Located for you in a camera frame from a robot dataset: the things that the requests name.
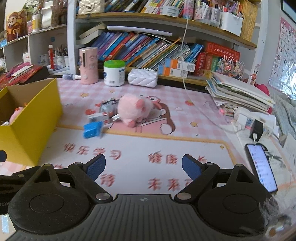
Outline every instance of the pink plush toy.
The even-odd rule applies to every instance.
[[[153,109],[151,100],[140,96],[126,94],[122,96],[118,103],[118,114],[120,119],[128,127],[135,127],[137,123],[146,119]]]
[[[18,107],[15,109],[14,113],[9,119],[9,124],[11,124],[18,117],[18,115],[23,111],[23,109],[23,107]]]

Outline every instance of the clear pen holder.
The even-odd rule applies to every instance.
[[[215,7],[196,6],[194,10],[194,20],[219,28],[221,10]]]

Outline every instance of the gray wall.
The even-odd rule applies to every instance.
[[[282,97],[285,97],[281,92],[273,89],[268,85],[269,77],[274,65],[275,56],[277,53],[277,47],[279,42],[280,21],[281,16],[296,29],[296,25],[293,21],[281,10],[280,0],[268,0],[268,28],[265,42],[265,48],[263,52],[263,59],[258,72],[256,83],[265,84],[270,92],[275,92]]]

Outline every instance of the pink cylindrical container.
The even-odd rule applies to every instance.
[[[79,50],[80,82],[85,85],[97,83],[99,80],[97,47],[82,48]]]

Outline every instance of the quilted handbag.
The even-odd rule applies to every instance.
[[[105,2],[103,0],[81,0],[79,2],[79,15],[100,13],[105,11]]]
[[[128,82],[154,88],[157,85],[157,72],[152,69],[132,69],[128,74]]]

